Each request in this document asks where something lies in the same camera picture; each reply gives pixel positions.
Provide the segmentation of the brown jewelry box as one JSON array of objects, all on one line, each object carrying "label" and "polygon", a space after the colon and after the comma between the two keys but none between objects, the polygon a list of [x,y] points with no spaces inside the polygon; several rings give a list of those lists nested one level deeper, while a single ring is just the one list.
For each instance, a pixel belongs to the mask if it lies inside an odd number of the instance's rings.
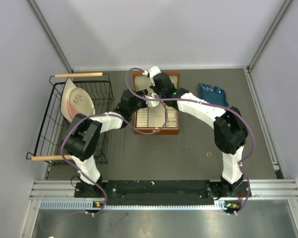
[{"label": "brown jewelry box", "polygon": [[[171,82],[174,84],[177,89],[179,83],[179,72],[167,72],[170,77]],[[143,76],[140,72],[133,73],[133,82],[134,82],[134,90],[141,91],[147,89],[149,94],[153,92],[150,88],[151,82],[150,80]],[[179,119],[178,119],[178,111],[172,107],[169,107],[165,104],[167,109],[167,123],[160,130],[158,135],[178,135],[179,134]],[[149,107],[140,109],[135,113],[134,126],[137,130],[143,133],[156,132],[160,129],[165,123],[165,109],[161,103],[159,103],[156,107]]]}]

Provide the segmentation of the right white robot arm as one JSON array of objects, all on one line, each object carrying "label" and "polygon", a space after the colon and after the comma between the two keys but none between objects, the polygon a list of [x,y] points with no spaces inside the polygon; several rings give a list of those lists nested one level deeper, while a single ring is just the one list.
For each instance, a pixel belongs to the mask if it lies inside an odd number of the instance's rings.
[{"label": "right white robot arm", "polygon": [[166,105],[194,116],[214,130],[215,145],[222,152],[223,172],[221,184],[208,188],[209,197],[216,200],[222,196],[234,196],[244,180],[239,162],[248,136],[246,126],[236,116],[240,114],[239,110],[232,107],[230,111],[226,111],[210,106],[188,90],[175,88],[169,75],[160,70],[149,72],[148,77],[151,81],[150,88],[160,99],[164,99]]}]

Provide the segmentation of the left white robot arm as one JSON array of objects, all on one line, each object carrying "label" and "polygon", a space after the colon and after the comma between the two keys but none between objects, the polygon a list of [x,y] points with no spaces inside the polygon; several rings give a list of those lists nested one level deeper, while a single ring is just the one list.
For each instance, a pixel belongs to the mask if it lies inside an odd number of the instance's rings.
[{"label": "left white robot arm", "polygon": [[61,144],[61,156],[78,172],[75,197],[105,197],[102,176],[96,166],[94,152],[102,133],[130,125],[132,116],[148,107],[146,99],[154,99],[148,90],[125,90],[113,111],[99,115],[78,113],[72,120]]}]

